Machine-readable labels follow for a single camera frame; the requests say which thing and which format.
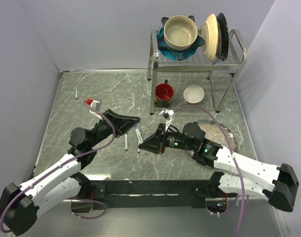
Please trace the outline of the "white marker green end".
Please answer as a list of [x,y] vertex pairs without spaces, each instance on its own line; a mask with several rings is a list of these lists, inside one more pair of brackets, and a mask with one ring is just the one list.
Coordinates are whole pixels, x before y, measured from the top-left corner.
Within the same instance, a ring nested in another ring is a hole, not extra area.
[[128,134],[125,134],[125,151],[129,150]]

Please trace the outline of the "white marker long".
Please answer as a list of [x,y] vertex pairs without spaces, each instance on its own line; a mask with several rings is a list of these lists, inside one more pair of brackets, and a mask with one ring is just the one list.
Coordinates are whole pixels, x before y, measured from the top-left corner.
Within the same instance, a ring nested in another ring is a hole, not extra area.
[[134,129],[135,129],[139,144],[142,144],[143,139],[142,139],[142,136],[141,136],[141,133],[140,133],[140,130],[139,130],[138,126],[135,126]]

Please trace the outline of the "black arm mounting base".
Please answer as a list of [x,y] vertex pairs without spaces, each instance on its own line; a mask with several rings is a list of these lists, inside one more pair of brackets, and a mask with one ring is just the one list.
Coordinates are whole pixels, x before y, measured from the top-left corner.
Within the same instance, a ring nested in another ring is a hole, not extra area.
[[209,180],[101,180],[91,181],[76,195],[108,208],[180,207],[205,208],[207,198],[234,197]]

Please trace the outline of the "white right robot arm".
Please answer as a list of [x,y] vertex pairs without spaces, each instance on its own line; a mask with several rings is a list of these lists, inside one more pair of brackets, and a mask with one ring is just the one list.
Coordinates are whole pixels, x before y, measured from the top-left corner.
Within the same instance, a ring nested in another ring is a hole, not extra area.
[[285,212],[294,210],[299,180],[291,165],[267,164],[231,152],[207,139],[196,122],[187,123],[182,132],[171,131],[161,123],[138,147],[154,154],[162,154],[166,148],[192,151],[192,158],[197,163],[221,170],[212,176],[216,180],[208,185],[209,193],[214,197],[237,193],[267,200]]

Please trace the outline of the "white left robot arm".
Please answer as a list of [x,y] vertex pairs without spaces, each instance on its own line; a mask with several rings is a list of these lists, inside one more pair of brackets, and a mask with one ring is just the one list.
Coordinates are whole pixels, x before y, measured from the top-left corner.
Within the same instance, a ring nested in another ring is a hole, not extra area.
[[28,231],[44,212],[69,198],[85,198],[90,193],[90,180],[80,171],[108,138],[120,137],[140,123],[139,117],[119,115],[108,109],[97,113],[100,121],[92,129],[76,127],[70,134],[70,150],[55,164],[20,185],[7,185],[0,198],[0,230],[20,236]]

